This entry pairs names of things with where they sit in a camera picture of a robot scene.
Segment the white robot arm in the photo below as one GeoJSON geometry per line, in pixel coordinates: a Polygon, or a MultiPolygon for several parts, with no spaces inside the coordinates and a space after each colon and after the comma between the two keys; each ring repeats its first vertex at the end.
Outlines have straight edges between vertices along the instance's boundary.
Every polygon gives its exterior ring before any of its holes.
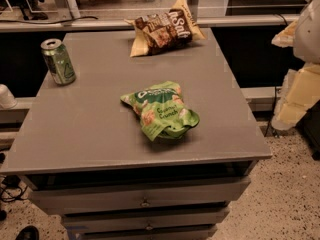
{"type": "Polygon", "coordinates": [[[320,100],[320,0],[312,0],[271,43],[292,47],[294,56],[305,62],[298,71],[288,70],[274,109],[272,127],[288,130],[320,100]]]}

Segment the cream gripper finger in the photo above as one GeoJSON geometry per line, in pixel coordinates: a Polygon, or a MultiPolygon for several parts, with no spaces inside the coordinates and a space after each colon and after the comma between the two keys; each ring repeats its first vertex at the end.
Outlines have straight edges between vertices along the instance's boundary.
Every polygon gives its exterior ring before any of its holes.
{"type": "Polygon", "coordinates": [[[320,65],[306,63],[298,71],[289,69],[271,121],[277,130],[294,127],[320,100],[320,65]]]}
{"type": "Polygon", "coordinates": [[[291,22],[284,30],[273,37],[271,43],[281,48],[292,47],[297,23],[297,20],[291,22]]]}

